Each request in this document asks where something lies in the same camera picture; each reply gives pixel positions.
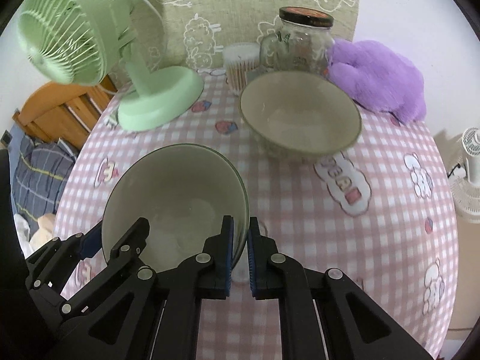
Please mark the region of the pink checkered tablecloth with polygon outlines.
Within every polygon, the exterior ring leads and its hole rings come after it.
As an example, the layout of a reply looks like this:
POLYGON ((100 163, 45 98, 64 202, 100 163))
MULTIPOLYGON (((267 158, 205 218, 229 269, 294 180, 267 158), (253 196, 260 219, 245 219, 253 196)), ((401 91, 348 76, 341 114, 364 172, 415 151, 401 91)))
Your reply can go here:
POLYGON ((456 215, 443 161, 422 122, 363 111, 350 149, 318 164, 267 157, 242 122, 221 69, 203 74, 199 103, 145 133, 126 133, 111 102, 80 151, 61 197, 55 234, 89 231, 122 174, 162 146, 210 146, 238 169, 250 213, 280 252, 304 267, 337 267, 439 354, 455 301, 456 215))

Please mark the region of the wooden bed headboard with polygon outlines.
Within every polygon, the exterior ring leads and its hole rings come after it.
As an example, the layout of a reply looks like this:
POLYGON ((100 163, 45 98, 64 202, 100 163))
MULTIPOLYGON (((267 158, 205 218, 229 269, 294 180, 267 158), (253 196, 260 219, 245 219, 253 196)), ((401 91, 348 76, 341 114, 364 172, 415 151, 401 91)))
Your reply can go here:
POLYGON ((99 87, 51 81, 30 95, 12 119, 32 138, 44 142, 62 138, 80 150, 115 93, 108 76, 99 87))

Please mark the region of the purple plush toy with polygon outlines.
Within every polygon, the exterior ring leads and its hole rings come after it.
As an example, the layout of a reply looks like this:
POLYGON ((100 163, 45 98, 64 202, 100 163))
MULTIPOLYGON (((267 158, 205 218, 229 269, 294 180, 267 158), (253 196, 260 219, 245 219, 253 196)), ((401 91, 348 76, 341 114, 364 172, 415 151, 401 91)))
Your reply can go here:
POLYGON ((328 79, 363 108, 391 113, 404 125, 426 116, 425 83, 406 57, 378 41, 335 40, 328 79))

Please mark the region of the white floor fan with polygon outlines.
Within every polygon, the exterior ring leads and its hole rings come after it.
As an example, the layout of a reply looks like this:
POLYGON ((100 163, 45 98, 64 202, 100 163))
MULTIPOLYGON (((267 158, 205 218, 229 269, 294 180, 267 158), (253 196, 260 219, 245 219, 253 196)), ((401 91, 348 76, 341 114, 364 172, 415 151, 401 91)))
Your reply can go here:
POLYGON ((479 224, 480 184, 479 128, 467 128, 452 149, 448 182, 456 213, 471 224, 479 224))

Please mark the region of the floral bowl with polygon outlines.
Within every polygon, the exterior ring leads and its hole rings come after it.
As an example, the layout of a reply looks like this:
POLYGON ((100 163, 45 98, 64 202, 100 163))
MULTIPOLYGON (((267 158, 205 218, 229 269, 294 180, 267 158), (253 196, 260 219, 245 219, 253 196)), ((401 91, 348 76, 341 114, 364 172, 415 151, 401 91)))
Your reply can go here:
POLYGON ((308 72, 269 72, 238 99, 242 121, 270 157, 314 163, 356 144, 362 118, 353 100, 308 72))
POLYGON ((140 218, 150 232, 141 260, 157 272, 199 254, 206 239, 233 217, 233 262, 247 238, 249 202, 243 180, 230 160, 198 144, 175 144, 139 159, 118 180, 103 214, 104 258, 140 218))

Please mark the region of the white plastic bag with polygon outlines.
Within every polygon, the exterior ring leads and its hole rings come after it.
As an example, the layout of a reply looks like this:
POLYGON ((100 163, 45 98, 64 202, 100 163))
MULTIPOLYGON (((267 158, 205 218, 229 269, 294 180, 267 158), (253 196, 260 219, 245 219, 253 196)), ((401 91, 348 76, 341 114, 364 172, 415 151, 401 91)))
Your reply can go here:
POLYGON ((16 232, 19 239, 19 245, 25 258, 28 258, 34 253, 34 249, 29 242, 30 227, 25 218, 20 214, 14 214, 14 223, 16 226, 16 232))

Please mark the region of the glass jar black lid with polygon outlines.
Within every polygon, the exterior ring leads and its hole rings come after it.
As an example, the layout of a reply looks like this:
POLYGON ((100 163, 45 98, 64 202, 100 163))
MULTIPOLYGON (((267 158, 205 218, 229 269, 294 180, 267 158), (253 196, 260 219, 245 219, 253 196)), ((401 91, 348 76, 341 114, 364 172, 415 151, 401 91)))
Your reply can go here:
POLYGON ((278 17, 280 27, 260 43, 260 65, 269 70, 325 76, 335 44, 331 35, 334 17, 320 10, 292 6, 281 7, 278 17))

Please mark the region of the cream cloth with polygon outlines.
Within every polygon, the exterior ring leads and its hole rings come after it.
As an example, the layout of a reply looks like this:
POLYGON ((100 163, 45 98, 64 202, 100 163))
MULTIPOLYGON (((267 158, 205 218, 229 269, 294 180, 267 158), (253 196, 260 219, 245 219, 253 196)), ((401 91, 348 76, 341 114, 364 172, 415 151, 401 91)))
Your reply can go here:
POLYGON ((44 214, 37 220, 38 230, 30 238, 29 244, 34 251, 39 250, 44 244, 54 238, 55 214, 44 214))

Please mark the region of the green cartoon wall mat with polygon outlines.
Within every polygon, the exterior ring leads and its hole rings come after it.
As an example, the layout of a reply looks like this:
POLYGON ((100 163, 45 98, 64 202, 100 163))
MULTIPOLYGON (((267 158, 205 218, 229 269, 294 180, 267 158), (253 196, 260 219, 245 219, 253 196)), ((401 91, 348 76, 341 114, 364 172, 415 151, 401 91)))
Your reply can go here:
POLYGON ((153 63, 184 65, 194 70, 219 68, 223 49, 237 42, 261 42, 279 29, 278 10, 313 8, 334 17, 332 33, 352 39, 360 0, 153 0, 163 16, 167 48, 144 28, 153 63))

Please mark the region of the green desk fan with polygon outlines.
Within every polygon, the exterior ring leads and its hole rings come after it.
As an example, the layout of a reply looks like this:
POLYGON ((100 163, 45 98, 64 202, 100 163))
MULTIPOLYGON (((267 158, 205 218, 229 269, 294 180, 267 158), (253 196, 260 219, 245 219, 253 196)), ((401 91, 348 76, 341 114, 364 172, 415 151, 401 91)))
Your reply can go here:
POLYGON ((28 60, 58 84, 97 86, 116 63, 124 63, 132 89, 120 100, 116 118, 130 132, 176 119, 204 86, 187 67, 148 68, 131 20, 137 1, 24 0, 18 18, 19 43, 28 60))

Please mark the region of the cotton swab container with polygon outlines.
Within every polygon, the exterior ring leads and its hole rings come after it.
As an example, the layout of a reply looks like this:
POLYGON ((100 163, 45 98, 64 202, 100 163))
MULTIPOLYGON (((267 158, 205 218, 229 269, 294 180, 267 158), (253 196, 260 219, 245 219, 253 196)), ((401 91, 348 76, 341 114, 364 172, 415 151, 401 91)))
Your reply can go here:
POLYGON ((223 50, 223 60, 229 88, 239 95, 247 85, 247 72, 260 66, 260 45, 254 42, 229 45, 223 50))

